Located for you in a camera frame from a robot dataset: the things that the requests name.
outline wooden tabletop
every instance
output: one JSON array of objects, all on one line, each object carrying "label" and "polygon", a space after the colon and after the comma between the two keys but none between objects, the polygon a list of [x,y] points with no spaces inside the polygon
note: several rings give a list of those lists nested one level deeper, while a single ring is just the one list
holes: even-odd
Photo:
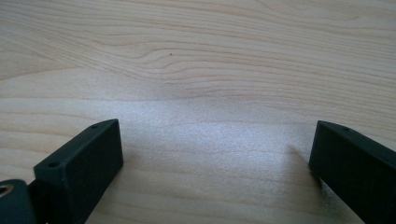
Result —
[{"label": "wooden tabletop", "polygon": [[1,1],[0,180],[106,119],[88,223],[361,223],[307,161],[319,119],[396,149],[396,2]]}]

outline small hole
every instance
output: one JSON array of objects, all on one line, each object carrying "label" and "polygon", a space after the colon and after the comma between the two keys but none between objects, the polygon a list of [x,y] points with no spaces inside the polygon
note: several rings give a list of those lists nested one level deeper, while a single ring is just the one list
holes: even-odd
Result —
[{"label": "small hole", "polygon": [[53,161],[49,164],[49,167],[57,167],[57,166],[59,166],[59,162],[57,161]]},{"label": "small hole", "polygon": [[0,198],[9,194],[12,189],[14,189],[14,186],[12,185],[2,185],[0,186]]}]

